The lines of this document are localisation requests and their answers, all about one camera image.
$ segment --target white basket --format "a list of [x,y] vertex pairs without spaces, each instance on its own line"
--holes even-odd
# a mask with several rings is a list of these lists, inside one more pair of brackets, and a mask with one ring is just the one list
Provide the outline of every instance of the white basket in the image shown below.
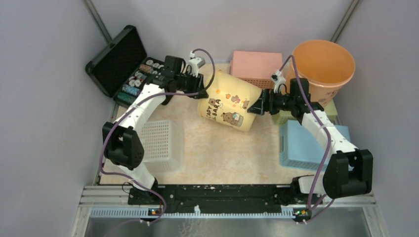
[[145,123],[140,140],[144,159],[151,174],[175,172],[184,156],[183,128],[179,123],[162,120]]

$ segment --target gray wall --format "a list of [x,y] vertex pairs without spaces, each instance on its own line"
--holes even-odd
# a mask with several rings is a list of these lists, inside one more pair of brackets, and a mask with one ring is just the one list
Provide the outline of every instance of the gray wall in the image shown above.
[[419,213],[419,1],[365,0],[339,44],[357,63],[336,104],[351,139],[374,155],[373,191],[390,236]]
[[93,2],[113,37],[127,24],[137,26],[150,56],[186,58],[200,47],[225,62],[234,50],[290,54],[305,40],[329,40],[351,0]]
[[69,236],[111,115],[84,72],[105,46],[82,0],[0,3],[0,236]]

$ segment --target light wood surface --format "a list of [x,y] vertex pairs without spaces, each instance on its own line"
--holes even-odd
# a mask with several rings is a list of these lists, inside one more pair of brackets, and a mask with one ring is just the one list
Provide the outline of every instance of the light wood surface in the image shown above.
[[[230,71],[229,64],[217,64],[217,70]],[[212,74],[210,64],[201,70]],[[184,129],[185,156],[178,172],[156,176],[159,184],[289,184],[293,177],[314,172],[282,167],[279,162],[280,134],[269,114],[257,116],[249,132],[202,118],[198,101],[174,96],[166,106],[159,106],[149,121],[173,120]],[[120,107],[118,116],[126,111]],[[106,160],[105,170],[119,168]],[[101,177],[101,184],[122,184],[119,176]]]

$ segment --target case lid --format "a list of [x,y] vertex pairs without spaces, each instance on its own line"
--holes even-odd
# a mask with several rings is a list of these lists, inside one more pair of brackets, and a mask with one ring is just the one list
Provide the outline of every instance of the case lid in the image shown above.
[[128,25],[86,65],[85,70],[105,95],[114,97],[146,57],[136,27]]

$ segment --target orange bucket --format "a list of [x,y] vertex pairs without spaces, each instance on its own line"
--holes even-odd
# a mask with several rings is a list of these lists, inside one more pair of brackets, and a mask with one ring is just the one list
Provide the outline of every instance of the orange bucket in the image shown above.
[[[293,55],[297,63],[298,75],[307,78],[311,101],[325,107],[348,83],[355,72],[355,60],[342,46],[327,40],[309,40],[297,46]],[[285,79],[295,78],[294,66],[289,64]]]

